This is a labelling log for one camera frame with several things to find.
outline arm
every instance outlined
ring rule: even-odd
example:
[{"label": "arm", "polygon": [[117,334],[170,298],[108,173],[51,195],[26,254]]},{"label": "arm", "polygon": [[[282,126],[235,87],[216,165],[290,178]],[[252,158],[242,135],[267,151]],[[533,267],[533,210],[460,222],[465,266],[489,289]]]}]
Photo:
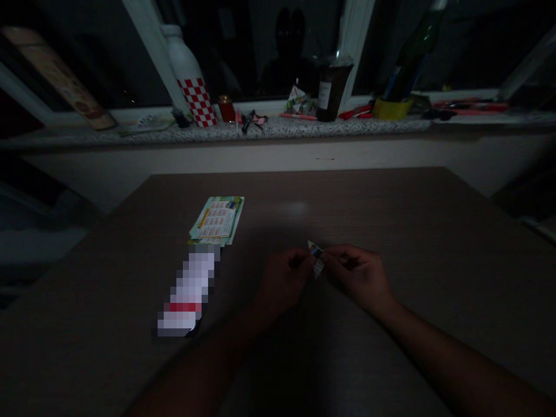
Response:
[{"label": "arm", "polygon": [[155,381],[125,414],[215,415],[257,336],[294,306],[315,259],[293,248],[271,255],[255,301]]},{"label": "arm", "polygon": [[377,254],[344,244],[329,248],[323,260],[348,294],[399,341],[456,414],[556,415],[550,398],[399,303]]}]

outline pen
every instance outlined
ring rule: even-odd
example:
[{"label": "pen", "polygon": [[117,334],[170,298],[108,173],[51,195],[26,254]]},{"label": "pen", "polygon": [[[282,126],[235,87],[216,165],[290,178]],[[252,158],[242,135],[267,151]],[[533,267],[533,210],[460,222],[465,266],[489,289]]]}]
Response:
[{"label": "pen", "polygon": [[281,113],[280,117],[287,117],[290,119],[317,120],[316,116],[294,115],[292,113]]}]

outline green bottle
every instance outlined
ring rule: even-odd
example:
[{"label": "green bottle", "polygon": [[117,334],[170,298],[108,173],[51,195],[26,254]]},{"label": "green bottle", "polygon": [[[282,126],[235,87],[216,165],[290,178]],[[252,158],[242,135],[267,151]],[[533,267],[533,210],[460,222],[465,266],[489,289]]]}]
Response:
[{"label": "green bottle", "polygon": [[387,101],[403,101],[411,94],[415,82],[419,78],[425,58],[434,50],[440,23],[448,0],[433,0],[419,26],[405,41],[396,67],[388,80],[383,99]]}]

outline window frame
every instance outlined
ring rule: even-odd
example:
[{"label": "window frame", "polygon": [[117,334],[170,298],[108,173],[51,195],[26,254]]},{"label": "window frame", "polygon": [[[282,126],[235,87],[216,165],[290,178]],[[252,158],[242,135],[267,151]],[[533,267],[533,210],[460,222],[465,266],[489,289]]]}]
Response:
[{"label": "window frame", "polygon": [[[166,39],[160,31],[163,24],[162,16],[155,0],[121,0],[133,22],[147,53],[168,91],[172,102],[182,109],[188,109],[185,98],[171,70],[167,56]],[[367,31],[371,22],[375,0],[345,0],[344,9],[339,25],[338,50],[353,58],[353,69],[346,82],[340,111],[353,109],[364,105],[375,98],[374,94],[367,96],[353,96],[353,86],[359,70],[359,63],[363,53]],[[539,68],[547,54],[547,49],[556,49],[556,24],[542,38],[535,48],[523,59],[522,63],[504,81],[498,89],[457,90],[452,92],[416,92],[427,94],[431,101],[455,100],[459,98],[507,98],[509,92],[516,91]],[[36,94],[34,94],[18,77],[5,65],[0,63],[0,87],[12,96],[29,113],[40,120],[46,127],[85,126],[86,121],[75,111],[55,112],[51,110]],[[256,109],[259,114],[276,116],[286,106],[286,100],[262,100],[234,103],[234,107],[243,112]],[[215,113],[220,116],[220,109],[213,105]],[[114,119],[121,125],[135,123],[146,114],[167,111],[172,107],[139,107],[124,109],[108,109]]]}]

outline tabletop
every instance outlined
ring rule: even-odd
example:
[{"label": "tabletop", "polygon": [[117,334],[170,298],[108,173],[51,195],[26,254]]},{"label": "tabletop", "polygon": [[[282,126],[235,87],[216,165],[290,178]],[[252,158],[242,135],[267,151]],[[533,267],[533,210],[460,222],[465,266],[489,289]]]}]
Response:
[{"label": "tabletop", "polygon": [[[209,196],[245,196],[193,339],[151,327]],[[379,252],[409,308],[556,394],[556,250],[443,168],[153,175],[0,313],[1,415],[120,415],[184,345],[307,240]],[[221,415],[449,415],[403,351],[327,279],[254,346]]]}]

